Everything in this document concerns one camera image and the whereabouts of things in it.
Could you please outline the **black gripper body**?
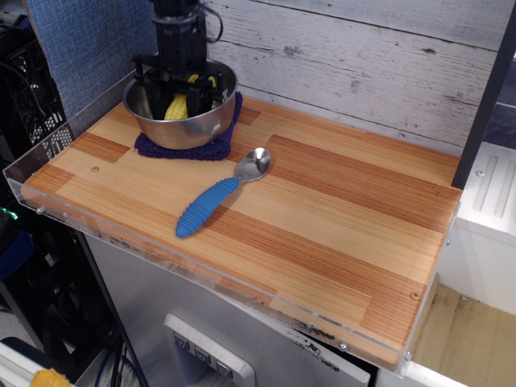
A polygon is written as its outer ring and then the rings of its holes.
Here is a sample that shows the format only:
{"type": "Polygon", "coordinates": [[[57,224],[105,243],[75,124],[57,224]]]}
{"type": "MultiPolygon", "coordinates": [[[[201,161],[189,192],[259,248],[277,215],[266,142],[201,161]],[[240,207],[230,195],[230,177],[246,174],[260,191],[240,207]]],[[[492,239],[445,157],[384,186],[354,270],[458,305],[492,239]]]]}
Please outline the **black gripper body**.
{"type": "Polygon", "coordinates": [[[148,95],[199,93],[221,95],[226,89],[226,71],[207,59],[207,46],[222,38],[210,35],[204,18],[154,18],[157,53],[133,56],[132,82],[148,95]]]}

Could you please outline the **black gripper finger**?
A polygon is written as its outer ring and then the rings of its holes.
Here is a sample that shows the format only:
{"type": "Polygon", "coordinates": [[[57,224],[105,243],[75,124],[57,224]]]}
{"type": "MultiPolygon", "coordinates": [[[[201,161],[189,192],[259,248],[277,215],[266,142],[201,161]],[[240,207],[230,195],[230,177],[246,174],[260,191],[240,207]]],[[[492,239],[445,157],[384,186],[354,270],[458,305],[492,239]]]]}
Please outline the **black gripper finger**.
{"type": "Polygon", "coordinates": [[[166,111],[172,102],[172,91],[169,89],[168,83],[145,78],[144,90],[152,118],[164,120],[166,111]]]}
{"type": "Polygon", "coordinates": [[[195,82],[186,94],[189,118],[205,114],[223,104],[223,95],[212,82],[195,82]]]}

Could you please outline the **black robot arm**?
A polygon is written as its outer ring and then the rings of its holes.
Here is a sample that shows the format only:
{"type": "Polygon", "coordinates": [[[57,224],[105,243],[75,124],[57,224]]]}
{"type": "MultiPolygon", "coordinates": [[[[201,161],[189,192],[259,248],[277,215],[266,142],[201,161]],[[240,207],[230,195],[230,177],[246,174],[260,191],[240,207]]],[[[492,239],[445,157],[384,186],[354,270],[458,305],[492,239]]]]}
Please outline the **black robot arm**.
{"type": "Polygon", "coordinates": [[[133,57],[151,117],[164,119],[181,94],[186,96],[188,117],[204,114],[213,102],[223,100],[227,75],[220,64],[207,60],[207,45],[222,37],[208,36],[206,13],[214,11],[203,1],[154,1],[153,8],[158,52],[133,57]]]}

